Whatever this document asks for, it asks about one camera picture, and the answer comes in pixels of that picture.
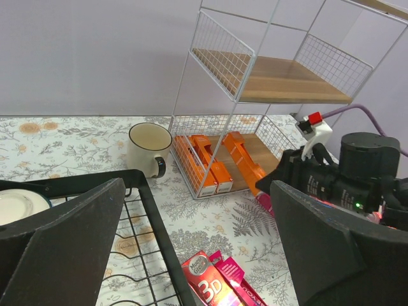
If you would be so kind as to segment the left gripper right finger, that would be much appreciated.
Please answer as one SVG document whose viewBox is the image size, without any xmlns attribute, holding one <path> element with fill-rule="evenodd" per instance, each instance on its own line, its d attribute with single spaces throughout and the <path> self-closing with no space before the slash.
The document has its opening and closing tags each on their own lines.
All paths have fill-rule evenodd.
<svg viewBox="0 0 408 306">
<path fill-rule="evenodd" d="M 281 181 L 270 196 L 299 305 L 407 305 L 407 232 Z"/>
</svg>

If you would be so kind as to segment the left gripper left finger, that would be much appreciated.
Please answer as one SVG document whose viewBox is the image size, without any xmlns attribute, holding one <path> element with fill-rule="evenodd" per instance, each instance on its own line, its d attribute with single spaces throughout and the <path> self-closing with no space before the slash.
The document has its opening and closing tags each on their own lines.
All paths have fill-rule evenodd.
<svg viewBox="0 0 408 306">
<path fill-rule="evenodd" d="M 126 188 L 111 179 L 1 227 L 1 305 L 95 305 Z"/>
</svg>

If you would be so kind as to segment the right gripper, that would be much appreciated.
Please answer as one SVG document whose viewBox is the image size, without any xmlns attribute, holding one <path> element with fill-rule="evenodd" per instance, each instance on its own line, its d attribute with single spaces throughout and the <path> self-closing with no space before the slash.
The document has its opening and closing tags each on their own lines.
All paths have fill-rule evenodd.
<svg viewBox="0 0 408 306">
<path fill-rule="evenodd" d="M 342 204 L 339 168 L 327 149 L 313 148 L 312 157 L 305 160 L 302 153 L 302 148 L 285 150 L 276 169 L 257 181 L 255 187 L 270 194 L 271 183 L 278 180 L 321 201 Z"/>
</svg>

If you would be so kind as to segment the orange toothpaste box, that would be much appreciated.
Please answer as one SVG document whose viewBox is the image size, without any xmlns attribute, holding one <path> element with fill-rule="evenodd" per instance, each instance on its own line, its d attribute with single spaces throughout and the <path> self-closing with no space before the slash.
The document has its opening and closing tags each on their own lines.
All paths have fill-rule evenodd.
<svg viewBox="0 0 408 306">
<path fill-rule="evenodd" d="M 174 147 L 194 194 L 197 197 L 214 195 L 217 182 L 209 172 L 202 184 L 206 169 L 198 159 L 190 140 L 186 136 L 176 136 L 174 138 Z"/>
<path fill-rule="evenodd" d="M 256 182 L 266 176 L 262 167 L 255 163 L 245 148 L 245 140 L 238 131 L 225 135 L 222 144 L 226 147 L 239 172 L 247 183 L 251 193 L 258 197 L 262 192 L 256 187 Z"/>
<path fill-rule="evenodd" d="M 217 189 L 215 193 L 219 194 L 230 192 L 233 186 L 233 179 L 229 171 L 226 169 L 224 163 L 218 161 L 215 157 L 212 164 L 210 164 L 214 154 L 211 149 L 212 144 L 209 137 L 205 135 L 192 135 L 189 137 L 189 139 L 192 141 L 193 148 L 198 154 L 198 157 L 203 165 L 206 168 L 210 165 L 210 173 L 217 182 Z"/>
</svg>

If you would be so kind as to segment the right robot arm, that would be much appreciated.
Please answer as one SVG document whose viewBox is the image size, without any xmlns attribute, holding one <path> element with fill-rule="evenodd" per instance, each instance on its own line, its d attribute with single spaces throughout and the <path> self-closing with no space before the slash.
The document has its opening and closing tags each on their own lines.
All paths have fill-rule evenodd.
<svg viewBox="0 0 408 306">
<path fill-rule="evenodd" d="M 285 150 L 276 169 L 255 186 L 269 194 L 271 183 L 280 180 L 322 202 L 407 230 L 407 179 L 397 178 L 397 139 L 368 132 L 346 134 L 338 163 L 322 143 L 312 146 L 310 157 L 302 157 L 305 151 Z"/>
</svg>

